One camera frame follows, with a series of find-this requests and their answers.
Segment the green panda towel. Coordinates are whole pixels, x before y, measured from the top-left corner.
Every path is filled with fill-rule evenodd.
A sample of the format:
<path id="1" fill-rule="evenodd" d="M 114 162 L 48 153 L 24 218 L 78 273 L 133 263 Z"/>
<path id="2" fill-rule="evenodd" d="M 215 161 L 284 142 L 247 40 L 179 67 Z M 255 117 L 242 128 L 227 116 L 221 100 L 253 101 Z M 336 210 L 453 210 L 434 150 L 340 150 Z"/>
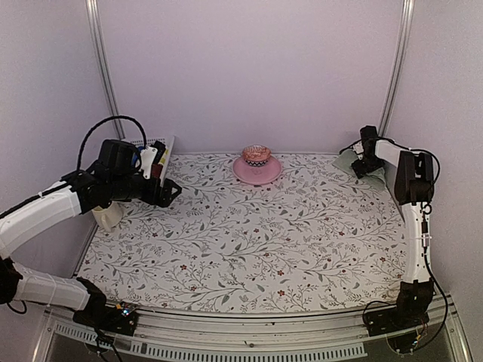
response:
<path id="1" fill-rule="evenodd" d="M 377 191 L 386 189 L 386 176 L 382 161 L 360 159 L 354 151 L 347 149 L 335 158 L 332 165 L 345 174 L 355 177 L 356 181 L 361 181 Z"/>

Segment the dark red towel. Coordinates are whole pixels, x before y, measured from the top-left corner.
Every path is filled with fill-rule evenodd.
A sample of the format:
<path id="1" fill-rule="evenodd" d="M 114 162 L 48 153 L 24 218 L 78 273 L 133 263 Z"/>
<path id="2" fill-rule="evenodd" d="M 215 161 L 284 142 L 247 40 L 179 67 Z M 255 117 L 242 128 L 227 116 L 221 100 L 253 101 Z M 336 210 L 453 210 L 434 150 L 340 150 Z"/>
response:
<path id="1" fill-rule="evenodd" d="M 161 164 L 153 164 L 151 166 L 151 177 L 153 179 L 160 179 L 163 166 Z"/>

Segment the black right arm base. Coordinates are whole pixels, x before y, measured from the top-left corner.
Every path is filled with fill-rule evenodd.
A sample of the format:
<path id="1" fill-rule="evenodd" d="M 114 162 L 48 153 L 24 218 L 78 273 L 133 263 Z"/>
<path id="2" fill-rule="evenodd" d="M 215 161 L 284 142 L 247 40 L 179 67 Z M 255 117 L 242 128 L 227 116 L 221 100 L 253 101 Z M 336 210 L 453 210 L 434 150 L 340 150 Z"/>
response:
<path id="1" fill-rule="evenodd" d="M 368 311 L 370 302 L 363 311 L 362 321 L 369 336 L 386 335 L 412 328 L 409 333 L 399 334 L 387 339 L 389 347 L 398 354 L 410 354 L 419 345 L 429 323 L 427 309 L 432 301 L 434 282 L 412 284 L 402 281 L 396 303 L 389 308 Z"/>

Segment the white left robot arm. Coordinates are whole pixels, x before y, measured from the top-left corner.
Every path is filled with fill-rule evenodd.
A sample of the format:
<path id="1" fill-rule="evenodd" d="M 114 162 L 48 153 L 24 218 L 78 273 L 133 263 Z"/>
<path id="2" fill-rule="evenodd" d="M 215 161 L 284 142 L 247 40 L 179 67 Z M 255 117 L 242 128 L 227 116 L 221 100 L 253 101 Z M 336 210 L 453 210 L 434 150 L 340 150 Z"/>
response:
<path id="1" fill-rule="evenodd" d="M 162 177 L 160 143 L 139 148 L 122 140 L 104 140 L 97 160 L 87 169 L 63 176 L 50 188 L 1 214 L 1 302 L 58 305 L 106 327 L 112 311 L 106 296 L 84 278 L 60 278 L 15 263 L 14 251 L 37 235 L 67 220 L 106 209 L 113 202 L 139 200 L 169 207 L 182 189 Z"/>

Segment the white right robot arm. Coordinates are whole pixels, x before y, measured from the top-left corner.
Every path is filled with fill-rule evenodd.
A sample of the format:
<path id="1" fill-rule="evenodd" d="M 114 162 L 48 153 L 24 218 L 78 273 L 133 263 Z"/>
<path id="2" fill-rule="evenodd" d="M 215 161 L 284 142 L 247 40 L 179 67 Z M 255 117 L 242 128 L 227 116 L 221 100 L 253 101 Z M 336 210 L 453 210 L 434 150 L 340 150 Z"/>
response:
<path id="1" fill-rule="evenodd" d="M 356 155 L 351 168 L 359 179 L 386 165 L 395 168 L 393 193 L 401 208 L 409 239 L 408 261 L 402 281 L 409 285 L 429 283 L 429 214 L 437 176 L 433 155 L 381 137 L 377 128 L 370 125 L 360 130 L 360 140 L 350 149 Z"/>

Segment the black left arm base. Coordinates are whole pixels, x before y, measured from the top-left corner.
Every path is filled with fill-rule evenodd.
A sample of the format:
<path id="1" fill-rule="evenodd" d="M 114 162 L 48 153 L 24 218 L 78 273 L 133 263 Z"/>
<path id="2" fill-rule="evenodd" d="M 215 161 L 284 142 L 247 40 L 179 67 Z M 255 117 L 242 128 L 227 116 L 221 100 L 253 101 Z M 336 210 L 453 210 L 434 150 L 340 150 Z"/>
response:
<path id="1" fill-rule="evenodd" d="M 106 296 L 93 283 L 84 278 L 76 278 L 86 289 L 89 295 L 87 305 L 75 311 L 73 321 L 77 324 L 91 327 L 95 330 L 133 336 L 139 315 L 128 307 L 109 307 Z"/>

